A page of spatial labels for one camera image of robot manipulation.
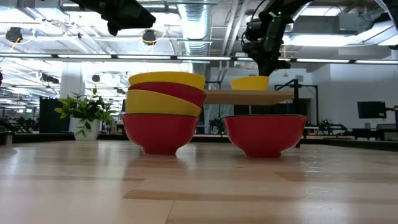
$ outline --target wooden tabletop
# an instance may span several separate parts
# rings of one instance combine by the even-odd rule
[[[275,105],[293,98],[293,91],[205,90],[208,105]]]

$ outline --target potted plant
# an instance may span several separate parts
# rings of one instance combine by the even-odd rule
[[[113,118],[111,103],[105,103],[102,97],[97,95],[97,88],[93,89],[91,96],[83,96],[73,93],[74,98],[59,99],[62,108],[55,111],[61,114],[61,119],[71,117],[72,131],[78,141],[94,141],[100,133],[100,121],[111,124]]]

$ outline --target red bowl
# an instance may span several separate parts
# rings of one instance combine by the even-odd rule
[[[224,118],[231,142],[249,157],[279,158],[295,146],[303,134],[306,116],[245,115]]]
[[[129,90],[148,90],[157,93],[163,93],[166,95],[174,96],[188,102],[197,105],[198,107],[203,106],[203,102],[206,98],[206,93],[198,88],[170,82],[146,82],[138,83],[129,87]]]
[[[199,118],[174,114],[124,114],[130,141],[146,154],[174,155],[195,133]]]

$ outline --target white pot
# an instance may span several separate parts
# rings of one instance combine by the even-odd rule
[[[81,128],[78,127],[82,127],[85,125],[85,122],[79,122],[80,119],[78,118],[70,118],[70,130],[73,132],[75,139],[77,141],[95,141],[97,140],[98,134],[100,133],[100,121],[99,120],[94,120],[93,122],[89,122],[89,124],[91,125],[91,131],[88,131],[86,128],[85,130],[85,134],[86,137],[84,137],[84,135],[79,134],[77,135],[76,133],[78,131],[81,130]]]

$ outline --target bowl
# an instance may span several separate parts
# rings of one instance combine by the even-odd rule
[[[203,102],[206,98],[206,93],[203,90],[180,83],[169,83],[169,82],[138,83],[130,86],[129,90],[147,90],[147,91],[154,91],[157,93],[163,93],[166,95],[174,96],[182,100],[191,102],[200,108],[203,106]]]
[[[229,140],[248,157],[279,158],[294,147],[303,134],[307,117],[302,115],[245,115],[224,118]]]
[[[129,90],[126,95],[126,113],[199,116],[201,108],[186,100],[163,93],[146,90]]]
[[[269,77],[243,77],[231,80],[233,90],[267,90]]]
[[[195,133],[199,118],[174,114],[124,114],[130,141],[146,154],[174,155]]]
[[[171,82],[193,86],[202,90],[205,87],[205,80],[202,75],[188,72],[149,72],[131,76],[129,83],[132,86],[145,82]]]

